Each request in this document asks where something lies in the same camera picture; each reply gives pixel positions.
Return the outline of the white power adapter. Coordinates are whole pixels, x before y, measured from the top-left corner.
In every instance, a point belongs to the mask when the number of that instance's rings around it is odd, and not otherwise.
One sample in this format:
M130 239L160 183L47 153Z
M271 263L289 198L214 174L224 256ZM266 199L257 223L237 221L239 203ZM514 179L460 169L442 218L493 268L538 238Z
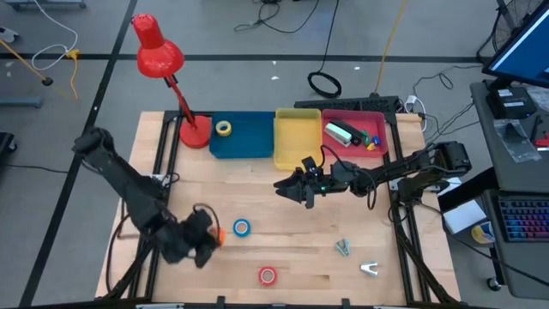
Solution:
M411 94L407 97L407 100L404 103L404 109L407 113L414 113L413 108L416 104L419 104L420 112L425 113L425 105L422 102L421 99L419 99L417 96Z

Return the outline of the black aluminium table frame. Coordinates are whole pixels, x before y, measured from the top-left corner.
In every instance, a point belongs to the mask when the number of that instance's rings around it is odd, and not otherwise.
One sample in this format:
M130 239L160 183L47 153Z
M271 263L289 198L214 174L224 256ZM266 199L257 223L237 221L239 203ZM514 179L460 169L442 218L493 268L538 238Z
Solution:
M377 190L369 209L351 193L317 197L312 209L275 194L274 182L286 177L270 159L222 161L207 149L185 147L178 121L168 112L140 116L130 164L141 173L179 175L169 196L170 210L186 217L194 203L207 203L230 229L239 218L250 221L245 238L228 233L225 244L198 269L186 259L167 264L151 256L125 292L126 298L181 304L262 306L291 309L307 305L406 305L433 300L405 252L398 248L388 219L389 189ZM348 239L349 256L335 243ZM360 270L375 261L377 276ZM263 286L258 272L276 269L277 281Z

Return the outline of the grey cart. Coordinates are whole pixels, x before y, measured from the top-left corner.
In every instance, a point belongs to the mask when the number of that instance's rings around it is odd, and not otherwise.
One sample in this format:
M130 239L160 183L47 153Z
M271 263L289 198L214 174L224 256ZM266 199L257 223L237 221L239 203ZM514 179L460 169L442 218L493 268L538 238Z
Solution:
M549 195L495 190L485 191L481 195L495 234L497 259L503 264L504 285L517 298L549 300L549 242L507 242L500 223L500 197L549 200Z

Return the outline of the grey stand base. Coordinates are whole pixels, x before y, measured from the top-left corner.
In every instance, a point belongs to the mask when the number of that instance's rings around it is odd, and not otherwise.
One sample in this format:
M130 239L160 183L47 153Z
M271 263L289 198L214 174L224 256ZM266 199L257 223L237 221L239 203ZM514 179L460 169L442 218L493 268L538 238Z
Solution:
M21 11L26 9L28 6L35 7L48 7L48 6L78 6L81 9L85 9L87 4L85 0L2 0L4 3L8 4L12 9L16 11Z

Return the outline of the mint white stapler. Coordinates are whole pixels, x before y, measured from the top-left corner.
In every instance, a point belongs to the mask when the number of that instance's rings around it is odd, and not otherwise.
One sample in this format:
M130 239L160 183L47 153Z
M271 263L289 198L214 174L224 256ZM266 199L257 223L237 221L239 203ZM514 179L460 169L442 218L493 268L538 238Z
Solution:
M336 124L327 123L324 127L324 132L346 148L352 143L353 136Z

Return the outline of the blue plastic tray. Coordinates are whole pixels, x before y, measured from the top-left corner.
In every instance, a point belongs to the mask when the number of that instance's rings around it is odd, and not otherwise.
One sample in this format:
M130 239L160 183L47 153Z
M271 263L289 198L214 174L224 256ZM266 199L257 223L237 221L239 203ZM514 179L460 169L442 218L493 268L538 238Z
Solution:
M273 112L214 112L209 151L217 159L269 158L274 153ZM221 136L215 126L227 121L231 133Z

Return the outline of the orange tape roll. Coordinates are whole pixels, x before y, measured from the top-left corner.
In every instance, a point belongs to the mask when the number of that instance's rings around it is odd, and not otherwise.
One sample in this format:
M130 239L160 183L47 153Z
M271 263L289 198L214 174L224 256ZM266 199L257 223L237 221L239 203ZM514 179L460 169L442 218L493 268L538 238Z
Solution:
M217 246L224 245L224 242L226 240L226 230L223 227L211 227L208 232L216 241Z

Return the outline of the black stapler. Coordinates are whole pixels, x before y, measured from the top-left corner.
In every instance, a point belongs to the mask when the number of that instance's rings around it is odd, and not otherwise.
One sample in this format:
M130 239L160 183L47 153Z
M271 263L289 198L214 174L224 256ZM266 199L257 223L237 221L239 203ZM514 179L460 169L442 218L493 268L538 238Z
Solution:
M338 126L339 128L343 129L345 132L349 133L351 135L350 142L352 145L359 146L363 142L362 133L356 128L352 127L347 122L338 118L333 118L330 121L330 123Z

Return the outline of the red tape roll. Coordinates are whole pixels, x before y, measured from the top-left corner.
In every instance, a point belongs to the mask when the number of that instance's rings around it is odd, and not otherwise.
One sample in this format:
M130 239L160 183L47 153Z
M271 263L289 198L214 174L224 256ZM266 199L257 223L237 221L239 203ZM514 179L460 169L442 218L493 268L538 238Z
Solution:
M277 281L277 272L274 267L264 266L258 272L259 282L263 286L271 286Z

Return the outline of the clear plastic bag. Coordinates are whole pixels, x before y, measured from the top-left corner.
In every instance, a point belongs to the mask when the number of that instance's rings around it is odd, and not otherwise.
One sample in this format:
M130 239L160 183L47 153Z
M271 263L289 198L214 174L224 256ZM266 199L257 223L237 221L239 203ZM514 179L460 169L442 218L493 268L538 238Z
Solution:
M515 163L542 159L518 119L495 119L493 126Z

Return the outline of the red desk lamp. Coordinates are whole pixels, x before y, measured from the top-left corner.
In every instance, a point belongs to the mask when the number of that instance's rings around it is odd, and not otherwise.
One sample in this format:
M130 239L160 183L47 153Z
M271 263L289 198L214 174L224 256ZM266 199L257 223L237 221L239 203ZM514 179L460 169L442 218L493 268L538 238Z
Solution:
M212 122L206 116L196 116L178 87L175 74L184 65L184 54L166 39L158 21L151 14L137 14L132 26L140 41L136 61L138 70L146 77L163 79L176 95L184 120L179 127L179 138L189 148L204 148L210 141Z

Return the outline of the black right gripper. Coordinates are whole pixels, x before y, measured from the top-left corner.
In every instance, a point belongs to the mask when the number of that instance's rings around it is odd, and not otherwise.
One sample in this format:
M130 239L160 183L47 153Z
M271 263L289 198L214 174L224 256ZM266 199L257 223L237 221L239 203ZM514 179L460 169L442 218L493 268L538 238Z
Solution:
M318 167L312 157L302 160L305 171L295 170L287 179L274 183L281 197L304 203L307 209L314 207L317 194L343 192L357 177L357 166L349 161L336 161L329 166L329 174Z

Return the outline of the grey desk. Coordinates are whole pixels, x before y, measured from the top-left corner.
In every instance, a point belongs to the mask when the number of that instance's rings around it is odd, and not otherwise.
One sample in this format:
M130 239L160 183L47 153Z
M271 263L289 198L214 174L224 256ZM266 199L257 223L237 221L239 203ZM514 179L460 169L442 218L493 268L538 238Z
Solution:
M486 101L487 86L483 82L474 82L470 84L470 91L499 188L549 194L549 150L541 151L538 161L515 162L494 128L494 117Z

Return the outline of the white cardboard box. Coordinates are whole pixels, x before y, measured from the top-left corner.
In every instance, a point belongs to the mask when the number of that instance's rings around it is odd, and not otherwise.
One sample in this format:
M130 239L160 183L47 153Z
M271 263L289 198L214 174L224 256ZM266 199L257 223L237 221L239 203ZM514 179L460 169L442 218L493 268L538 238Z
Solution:
M475 200L471 200L444 212L443 218L446 227L452 234L455 234L483 221L486 218L486 213Z

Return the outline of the yellow plastic tray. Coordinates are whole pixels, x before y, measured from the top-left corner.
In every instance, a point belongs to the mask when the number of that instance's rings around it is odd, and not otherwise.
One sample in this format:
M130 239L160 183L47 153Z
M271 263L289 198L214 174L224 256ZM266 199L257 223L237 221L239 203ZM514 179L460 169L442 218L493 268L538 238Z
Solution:
M274 164L279 170L302 167L302 160L312 157L322 161L322 113L310 108L279 108L274 118Z

